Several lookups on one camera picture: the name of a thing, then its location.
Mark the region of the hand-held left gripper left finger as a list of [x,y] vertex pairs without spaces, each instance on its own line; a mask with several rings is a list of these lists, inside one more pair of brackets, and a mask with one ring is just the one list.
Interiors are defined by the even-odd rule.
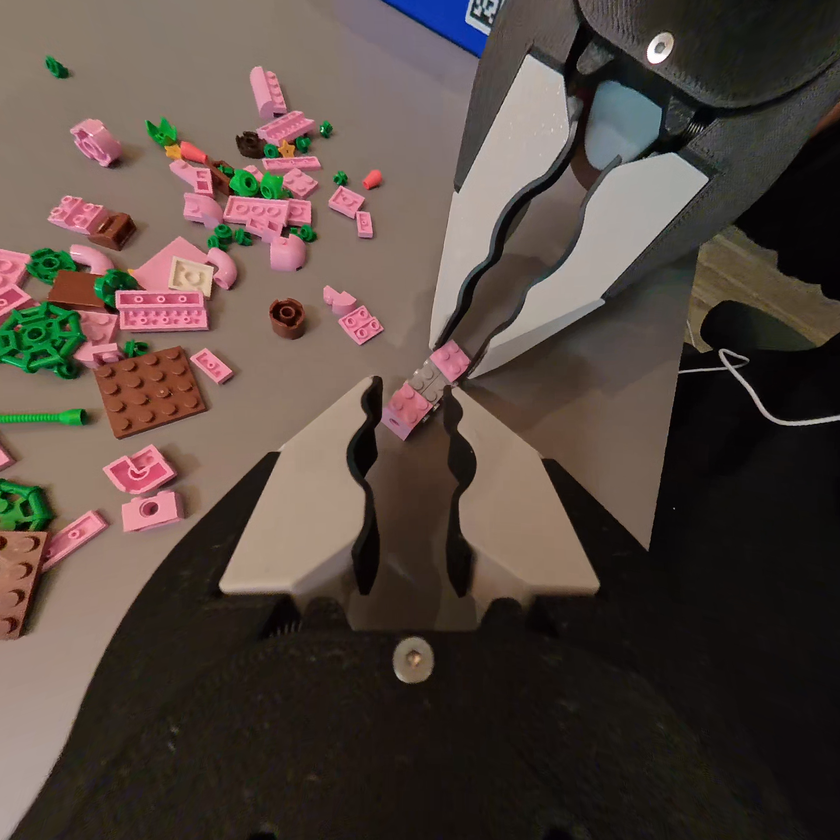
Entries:
[[227,595],[348,601],[368,595],[380,560],[373,491],[383,383],[365,377],[280,449],[223,573]]

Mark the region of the pile of pink toy bricks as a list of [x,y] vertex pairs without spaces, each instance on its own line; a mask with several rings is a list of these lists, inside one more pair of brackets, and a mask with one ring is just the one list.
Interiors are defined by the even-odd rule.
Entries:
[[[49,222],[85,236],[89,245],[28,254],[2,248],[2,365],[62,381],[92,370],[118,440],[206,411],[194,369],[220,385],[235,374],[210,349],[153,351],[137,339],[121,345],[120,334],[206,332],[214,290],[229,290],[238,280],[233,244],[251,246],[256,238],[268,245],[273,270],[292,272],[306,265],[308,246],[317,241],[309,199],[319,182],[310,173],[322,167],[307,152],[313,131],[326,140],[334,127],[289,110],[275,72],[255,66],[248,81],[265,125],[242,132],[236,144],[262,170],[214,159],[179,139],[166,118],[145,122],[170,171],[190,188],[183,217],[210,232],[204,250],[179,237],[141,267],[122,270],[99,249],[120,251],[129,243],[137,231],[132,217],[73,195],[60,199]],[[47,285],[45,300],[27,294],[27,277]]]

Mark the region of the blue plastic bin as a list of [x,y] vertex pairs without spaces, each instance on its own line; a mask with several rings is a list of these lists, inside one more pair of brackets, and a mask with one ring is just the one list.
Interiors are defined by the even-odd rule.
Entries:
[[503,1],[385,1],[437,35],[481,57]]

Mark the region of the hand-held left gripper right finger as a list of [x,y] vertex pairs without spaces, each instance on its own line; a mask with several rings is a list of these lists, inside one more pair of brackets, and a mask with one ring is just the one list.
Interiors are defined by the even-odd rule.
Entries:
[[593,595],[600,582],[539,452],[459,387],[444,397],[448,468],[457,481],[448,578],[476,607]]

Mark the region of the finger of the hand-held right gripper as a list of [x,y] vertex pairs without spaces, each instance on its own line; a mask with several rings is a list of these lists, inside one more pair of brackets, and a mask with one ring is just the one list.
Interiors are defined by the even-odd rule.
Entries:
[[471,376],[507,364],[602,306],[613,283],[708,180],[678,153],[628,163],[617,156],[586,197],[576,239],[486,341]]
[[576,127],[563,73],[525,56],[452,197],[430,318],[431,350],[446,343],[464,317],[479,279],[498,262],[515,216],[560,174]]

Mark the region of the brown round toy brick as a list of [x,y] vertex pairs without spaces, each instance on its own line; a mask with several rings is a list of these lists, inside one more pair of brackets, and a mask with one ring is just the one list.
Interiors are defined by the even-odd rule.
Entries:
[[285,340],[299,339],[306,331],[306,311],[294,298],[276,299],[269,306],[273,332]]

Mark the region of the pink corner plate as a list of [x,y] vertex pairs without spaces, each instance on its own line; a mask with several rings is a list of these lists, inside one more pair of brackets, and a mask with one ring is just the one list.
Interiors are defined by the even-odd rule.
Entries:
[[329,209],[352,219],[360,238],[373,238],[372,216],[363,210],[364,197],[340,185],[328,200]]

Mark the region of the pink and grey brick assembly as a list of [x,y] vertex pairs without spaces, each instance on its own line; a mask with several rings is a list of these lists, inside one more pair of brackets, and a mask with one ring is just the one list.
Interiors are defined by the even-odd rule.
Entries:
[[[459,348],[457,343],[452,340],[446,342],[446,344],[444,344],[440,349],[432,352],[428,358],[435,362],[436,366],[444,373],[450,382],[450,386],[456,385],[465,375],[470,366],[469,357],[464,351],[462,351],[462,349]],[[425,419],[420,424],[426,422],[431,415],[431,413],[426,415]]]

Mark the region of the brown flat toy tile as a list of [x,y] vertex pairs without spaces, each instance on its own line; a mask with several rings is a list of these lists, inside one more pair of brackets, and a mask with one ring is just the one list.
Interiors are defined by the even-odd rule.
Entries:
[[61,308],[88,312],[108,312],[107,304],[96,294],[100,276],[77,270],[56,273],[47,300]]

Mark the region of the person's right forearm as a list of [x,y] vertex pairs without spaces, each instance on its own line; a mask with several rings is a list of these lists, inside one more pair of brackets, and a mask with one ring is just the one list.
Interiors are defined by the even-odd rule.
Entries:
[[839,300],[839,106],[819,122],[782,175],[736,221],[778,256],[778,270]]

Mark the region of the long green toy stem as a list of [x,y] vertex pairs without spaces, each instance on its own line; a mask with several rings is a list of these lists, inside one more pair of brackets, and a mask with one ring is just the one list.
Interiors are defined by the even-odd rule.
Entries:
[[10,424],[60,424],[80,427],[88,422],[84,409],[67,409],[59,413],[1,413],[0,423]]

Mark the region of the brown rectangular toy brick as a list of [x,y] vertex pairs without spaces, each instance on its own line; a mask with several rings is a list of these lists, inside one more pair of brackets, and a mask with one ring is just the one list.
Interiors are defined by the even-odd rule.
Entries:
[[127,213],[113,213],[103,219],[96,230],[87,236],[90,244],[113,251],[122,251],[137,233],[138,228]]

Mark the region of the cream square toy plate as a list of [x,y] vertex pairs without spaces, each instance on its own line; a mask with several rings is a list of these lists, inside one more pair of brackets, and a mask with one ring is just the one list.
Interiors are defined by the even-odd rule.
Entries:
[[174,256],[167,280],[169,289],[179,292],[200,291],[209,299],[214,290],[215,267],[192,259]]

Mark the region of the brown studded plate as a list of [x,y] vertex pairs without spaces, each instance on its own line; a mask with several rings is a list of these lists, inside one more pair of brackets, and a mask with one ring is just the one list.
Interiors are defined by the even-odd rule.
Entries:
[[19,638],[45,562],[48,532],[1,532],[1,640]]
[[117,439],[207,411],[181,346],[103,364],[93,374],[105,417]]

